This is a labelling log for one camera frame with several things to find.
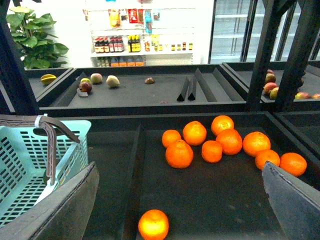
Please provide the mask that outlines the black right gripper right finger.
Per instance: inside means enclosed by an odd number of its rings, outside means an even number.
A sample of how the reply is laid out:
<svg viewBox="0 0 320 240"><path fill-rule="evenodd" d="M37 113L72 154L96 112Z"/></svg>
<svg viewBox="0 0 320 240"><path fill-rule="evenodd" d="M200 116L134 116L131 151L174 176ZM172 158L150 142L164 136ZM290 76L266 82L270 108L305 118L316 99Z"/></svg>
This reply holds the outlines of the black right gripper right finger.
<svg viewBox="0 0 320 240"><path fill-rule="evenodd" d="M267 161L262 170L271 208L289 240L320 238L320 191Z"/></svg>

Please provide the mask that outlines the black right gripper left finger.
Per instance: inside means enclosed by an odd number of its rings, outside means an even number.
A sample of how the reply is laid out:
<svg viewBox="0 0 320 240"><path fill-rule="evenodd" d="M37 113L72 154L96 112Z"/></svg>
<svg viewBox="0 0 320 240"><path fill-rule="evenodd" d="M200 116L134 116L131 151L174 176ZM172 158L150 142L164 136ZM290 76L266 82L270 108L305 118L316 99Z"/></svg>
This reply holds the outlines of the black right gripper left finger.
<svg viewBox="0 0 320 240"><path fill-rule="evenodd" d="M2 240L81 240L100 175L91 162L67 183L0 229Z"/></svg>

